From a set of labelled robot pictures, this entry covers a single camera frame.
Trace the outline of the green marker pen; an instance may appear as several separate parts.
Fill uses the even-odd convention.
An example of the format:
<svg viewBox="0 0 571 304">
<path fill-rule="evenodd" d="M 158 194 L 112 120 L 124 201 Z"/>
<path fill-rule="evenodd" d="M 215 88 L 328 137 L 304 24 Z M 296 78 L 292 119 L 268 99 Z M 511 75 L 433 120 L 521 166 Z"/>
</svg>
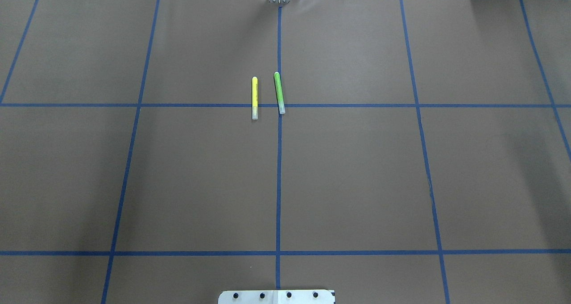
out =
<svg viewBox="0 0 571 304">
<path fill-rule="evenodd" d="M 276 71 L 273 75 L 275 91 L 277 95 L 277 106 L 278 106 L 278 113 L 280 115 L 284 115 L 286 113 L 285 103 L 284 103 L 284 95 L 283 95 L 283 85 L 281 82 L 281 75 L 280 72 Z"/>
</svg>

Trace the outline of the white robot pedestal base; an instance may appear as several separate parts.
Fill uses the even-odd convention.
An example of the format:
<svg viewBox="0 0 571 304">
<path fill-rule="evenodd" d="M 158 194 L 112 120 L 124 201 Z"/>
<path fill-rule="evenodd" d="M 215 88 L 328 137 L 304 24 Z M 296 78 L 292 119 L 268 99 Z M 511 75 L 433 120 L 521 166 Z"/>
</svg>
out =
<svg viewBox="0 0 571 304">
<path fill-rule="evenodd" d="M 335 304 L 335 292 L 326 289 L 223 291 L 219 304 Z"/>
</svg>

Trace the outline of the yellow marker pen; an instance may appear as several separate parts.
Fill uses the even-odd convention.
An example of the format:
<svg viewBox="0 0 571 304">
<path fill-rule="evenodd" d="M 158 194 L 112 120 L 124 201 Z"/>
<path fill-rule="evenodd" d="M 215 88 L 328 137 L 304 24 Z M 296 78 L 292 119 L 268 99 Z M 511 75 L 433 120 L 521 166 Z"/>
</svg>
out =
<svg viewBox="0 0 571 304">
<path fill-rule="evenodd" d="M 258 87 L 259 86 L 259 80 L 256 76 L 252 77 L 251 79 L 251 116 L 252 116 L 252 120 L 257 120 L 258 119 Z"/>
</svg>

